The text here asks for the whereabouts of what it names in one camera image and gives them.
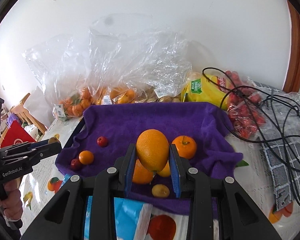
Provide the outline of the person's left hand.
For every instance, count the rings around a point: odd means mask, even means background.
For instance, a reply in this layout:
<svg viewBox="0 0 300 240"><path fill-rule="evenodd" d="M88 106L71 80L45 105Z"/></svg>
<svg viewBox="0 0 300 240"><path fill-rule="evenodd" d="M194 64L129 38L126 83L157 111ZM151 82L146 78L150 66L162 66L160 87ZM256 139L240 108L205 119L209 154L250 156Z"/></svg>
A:
<svg viewBox="0 0 300 240"><path fill-rule="evenodd" d="M21 201L19 185L19 178L4 184L8 198L3 201L0 200L0 208L4 208L3 213L8 220L20 220L23 214L23 204Z"/></svg>

